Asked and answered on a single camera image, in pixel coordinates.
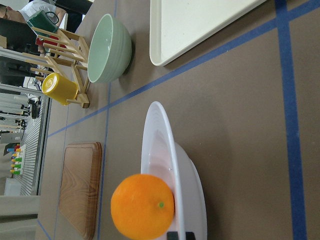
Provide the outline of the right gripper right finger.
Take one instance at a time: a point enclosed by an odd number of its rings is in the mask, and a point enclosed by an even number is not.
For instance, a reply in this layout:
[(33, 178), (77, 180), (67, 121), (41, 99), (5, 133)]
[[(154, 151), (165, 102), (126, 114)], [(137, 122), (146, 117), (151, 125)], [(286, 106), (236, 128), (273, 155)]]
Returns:
[(192, 231), (185, 232), (185, 239), (186, 240), (195, 240), (195, 234)]

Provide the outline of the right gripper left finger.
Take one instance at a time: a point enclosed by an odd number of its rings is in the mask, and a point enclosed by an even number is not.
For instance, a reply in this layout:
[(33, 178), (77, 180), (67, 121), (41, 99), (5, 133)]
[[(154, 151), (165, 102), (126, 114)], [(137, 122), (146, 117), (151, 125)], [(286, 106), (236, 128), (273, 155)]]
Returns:
[(179, 234), (177, 231), (168, 231), (166, 233), (167, 240), (179, 240)]

